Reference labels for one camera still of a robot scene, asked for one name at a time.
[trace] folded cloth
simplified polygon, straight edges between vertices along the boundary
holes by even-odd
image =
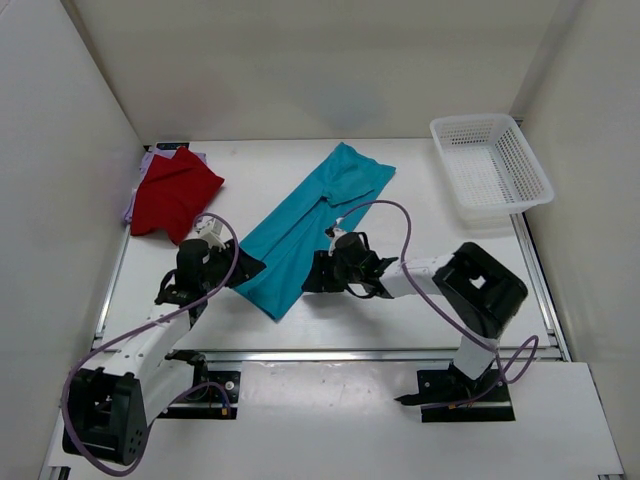
[[[337,217],[375,200],[395,168],[381,165],[341,143],[247,237],[240,247],[267,268],[235,290],[278,321],[302,294],[315,250],[327,249],[324,230]],[[349,215],[340,228],[356,227],[368,208]]]
[[[160,228],[178,245],[223,183],[224,178],[185,147],[172,159],[154,156],[136,192],[131,235],[146,235]]]
[[[145,152],[142,160],[140,160],[140,181],[138,183],[142,183],[144,177],[147,175],[147,171],[149,170],[149,166],[153,161],[153,157],[155,157],[156,155],[160,155],[164,158],[172,159],[176,152],[177,150],[160,150],[157,147],[154,147],[150,152]],[[202,163],[204,163],[205,165],[207,164],[207,156],[204,153],[193,153],[202,161]],[[129,205],[122,214],[122,220],[124,221],[124,223],[131,223],[131,217],[133,216],[133,205],[136,202],[136,191],[137,189],[134,190],[133,194],[131,195],[131,200],[129,200]]]

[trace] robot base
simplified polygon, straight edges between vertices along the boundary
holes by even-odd
[[[477,391],[488,389],[498,378],[497,370],[490,370],[480,381]],[[451,375],[448,370],[418,371],[418,389],[422,400],[422,423],[434,422],[509,422],[516,419],[511,404],[509,388],[498,384],[481,400],[456,408],[428,408],[430,403],[446,403],[461,400],[450,391]]]

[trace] cable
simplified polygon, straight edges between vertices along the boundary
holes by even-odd
[[[414,288],[416,293],[418,293],[418,295],[420,295],[422,297],[422,299],[425,302],[427,302],[427,304],[429,304],[429,306],[433,310],[435,310],[435,312],[438,315],[440,315],[449,325],[451,325],[453,328],[455,328],[458,332],[460,332],[462,335],[467,337],[469,340],[471,340],[473,343],[478,345],[480,348],[483,348],[484,350],[487,350],[489,352],[494,353],[495,354],[495,358],[496,358],[496,364],[498,366],[498,378],[494,382],[494,384],[491,385],[491,387],[488,388],[485,392],[483,392],[483,393],[481,393],[479,395],[476,395],[476,396],[474,396],[474,397],[472,397],[470,399],[461,400],[459,402],[431,404],[431,405],[423,407],[423,408],[442,408],[442,407],[451,407],[451,406],[463,405],[463,404],[466,404],[466,403],[473,403],[473,402],[476,402],[477,400],[479,400],[480,398],[484,397],[491,390],[493,390],[493,388],[501,381],[504,382],[507,385],[510,385],[510,384],[515,383],[518,380],[520,380],[520,378],[522,378],[522,376],[527,371],[527,369],[529,368],[529,366],[531,365],[531,363],[533,362],[533,360],[535,358],[536,351],[538,350],[538,343],[540,341],[539,337],[537,335],[532,335],[529,338],[527,338],[524,341],[524,343],[522,345],[520,345],[520,347],[511,356],[511,358],[507,362],[507,365],[505,367],[503,367],[502,366],[502,360],[501,360],[500,356],[498,355],[498,348],[497,347],[494,348],[492,345],[488,345],[488,344],[484,343],[483,341],[477,339],[473,335],[471,335],[462,325],[460,325],[453,318],[451,318],[447,314],[447,312],[442,310],[433,300],[431,300],[431,298],[429,298],[429,295],[427,295],[424,292],[424,290],[422,290],[422,288],[420,288],[420,285],[415,281],[415,279],[411,275],[411,272],[409,271],[409,269],[407,268],[407,265],[406,265],[407,250],[409,249],[409,242],[411,241],[412,223],[411,223],[411,216],[409,215],[409,212],[407,211],[407,209],[404,206],[402,206],[398,202],[394,202],[393,200],[372,200],[370,202],[365,202],[365,203],[362,203],[360,205],[356,205],[353,208],[350,208],[341,217],[336,219],[336,221],[335,221],[333,226],[337,227],[340,224],[340,222],[346,216],[350,215],[351,213],[353,213],[354,211],[358,210],[359,208],[367,207],[367,206],[370,206],[370,205],[373,205],[373,204],[391,205],[393,207],[398,208],[404,214],[404,217],[405,217],[405,219],[407,221],[407,234],[406,234],[405,239],[404,239],[404,244],[402,245],[402,250],[400,251],[400,264],[402,266],[402,272],[404,273],[405,277],[407,277],[407,280],[409,281],[411,286]],[[520,372],[518,372],[518,374],[513,379],[509,380],[506,377],[507,371],[511,368],[513,363],[517,360],[517,358],[520,356],[520,354],[524,351],[525,348],[527,348],[527,346],[531,342],[533,342],[533,346],[531,347],[531,353],[529,354],[529,357],[527,358],[524,366],[522,367],[522,370],[520,370]]]
[[[82,366],[85,363],[87,363],[89,360],[91,360],[93,357],[95,357],[97,354],[99,354],[101,352],[104,352],[109,347],[112,347],[113,345],[115,345],[116,343],[121,342],[122,340],[126,340],[127,338],[133,337],[135,335],[139,335],[142,332],[146,332],[150,328],[154,328],[156,325],[158,325],[160,323],[170,322],[171,320],[173,320],[175,317],[177,317],[181,313],[187,312],[190,309],[192,309],[193,307],[196,307],[196,306],[200,305],[201,303],[206,302],[208,299],[210,299],[216,293],[218,293],[220,290],[222,290],[222,288],[226,285],[226,283],[229,280],[229,278],[231,278],[231,275],[233,274],[233,271],[236,268],[236,263],[238,262],[239,249],[240,249],[240,247],[238,246],[238,237],[236,235],[236,232],[231,227],[231,225],[229,225],[229,223],[224,218],[222,218],[222,217],[220,217],[218,215],[215,215],[213,213],[206,212],[206,213],[202,213],[202,214],[198,215],[196,217],[194,223],[197,222],[198,220],[200,220],[203,217],[211,217],[213,219],[219,220],[225,227],[227,227],[227,229],[229,230],[229,233],[231,233],[231,238],[233,238],[233,240],[235,241],[236,248],[235,248],[235,251],[233,253],[233,260],[231,261],[231,266],[229,267],[229,271],[224,276],[224,278],[222,279],[220,284],[216,288],[211,290],[209,293],[207,293],[204,297],[199,298],[195,302],[192,302],[189,305],[186,305],[186,306],[184,306],[182,308],[179,308],[179,309],[169,313],[168,315],[165,315],[164,317],[158,318],[155,321],[149,321],[149,322],[145,323],[144,325],[141,325],[140,327],[134,328],[130,332],[123,333],[119,337],[116,337],[113,340],[108,341],[104,345],[101,345],[100,347],[96,348],[92,352],[88,353],[87,355],[82,357],[78,361],[78,363],[76,363],[71,368],[71,371],[69,372],[69,375],[67,376],[67,379],[65,380],[64,385],[62,387],[62,398],[61,398],[60,410],[62,411],[62,421],[64,423],[65,430],[67,431],[67,435],[69,435],[69,439],[71,440],[71,443],[73,443],[73,445],[78,449],[78,452],[80,452],[80,454],[84,458],[86,458],[87,461],[91,465],[96,467],[102,473],[106,473],[107,475],[111,475],[112,477],[126,477],[131,472],[133,472],[136,468],[138,468],[138,465],[140,464],[140,460],[142,459],[142,456],[144,455],[144,451],[146,449],[147,442],[145,440],[144,445],[142,445],[142,448],[140,450],[140,455],[138,456],[138,458],[135,459],[134,463],[130,467],[125,469],[125,470],[115,470],[115,469],[113,469],[111,467],[108,467],[107,465],[102,463],[100,460],[98,460],[87,449],[87,447],[85,447],[83,445],[82,440],[80,440],[80,437],[78,436],[78,433],[76,432],[75,428],[73,427],[73,423],[71,421],[71,415],[69,414],[69,405],[68,405],[68,402],[69,402],[69,391],[71,389],[71,382],[73,380],[73,377],[75,377],[75,375],[80,371]],[[193,388],[187,390],[186,392],[180,394],[178,397],[176,397],[176,399],[173,402],[176,402],[176,401],[182,399],[184,395],[189,395],[190,393],[193,393],[194,391],[199,390],[200,388],[203,388],[205,386],[205,384],[208,384],[209,386],[213,386],[213,387],[216,387],[216,388],[221,388],[220,385],[218,385],[217,383],[214,383],[214,382],[203,382],[200,385],[196,385],[195,387],[193,387]],[[227,403],[227,407],[229,408],[229,412],[231,412],[231,404],[229,403],[229,398],[228,398],[226,392],[224,391],[224,389],[221,389],[221,393],[222,393],[223,399]]]

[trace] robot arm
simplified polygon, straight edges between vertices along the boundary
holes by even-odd
[[[200,232],[200,238],[180,244],[177,268],[162,280],[149,320],[204,297],[226,276],[237,247],[233,241],[220,242],[211,223]],[[240,285],[264,268],[262,262],[240,250],[226,286]],[[173,350],[206,305],[202,302],[171,322],[157,323],[128,339],[101,365],[83,368],[74,376],[69,413],[76,433],[91,454],[131,465],[146,444],[156,417],[181,393],[207,380],[204,355]],[[66,430],[63,448],[67,453],[78,453]]]
[[[416,294],[397,258],[379,258],[363,233],[326,231],[328,251],[317,251],[311,272],[302,286],[305,292],[348,291],[359,298],[398,298]],[[469,337],[497,348],[505,328],[527,296],[525,284],[475,243],[464,243],[451,254],[406,263],[411,276],[427,294],[443,295],[460,316],[467,335],[462,337],[449,366],[453,388],[468,398],[477,392],[495,353]],[[361,285],[357,295],[350,284]],[[401,398],[403,404],[419,399]]]

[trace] white surface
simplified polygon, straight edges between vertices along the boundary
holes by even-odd
[[[547,177],[510,116],[437,118],[430,129],[463,217],[516,214],[553,200]]]
[[[621,473],[584,364],[538,363],[511,387],[515,422],[421,424],[393,397],[402,363],[245,364],[235,421],[159,420],[132,480],[597,479]],[[65,455],[70,480],[105,477]]]
[[[38,475],[60,387],[91,342],[141,151],[60,3],[10,2],[0,14],[2,479]]]
[[[506,113],[559,3],[75,1],[145,143],[423,137]]]
[[[337,145],[337,140],[196,142],[209,166],[226,179],[210,210],[227,219],[242,239],[265,218]],[[451,253],[475,240],[527,283],[530,295],[506,330],[502,345],[520,345],[532,334],[548,338],[526,266],[509,222],[474,233],[449,208],[449,192],[438,170],[432,140],[348,141],[360,153],[397,171],[380,198],[404,204],[413,218],[409,258]],[[396,256],[405,220],[390,206],[374,206],[358,230],[369,235],[381,256]],[[164,235],[129,240],[107,318],[111,339],[145,320],[160,280],[175,268],[177,249]],[[443,297],[438,303],[449,308]],[[304,295],[279,324],[234,291],[214,297],[193,330],[178,342],[194,349],[368,349],[455,348],[459,334],[417,295],[395,300],[360,300],[348,294]]]
[[[524,131],[556,188],[527,215],[574,358],[640,478],[640,3],[588,1]]]

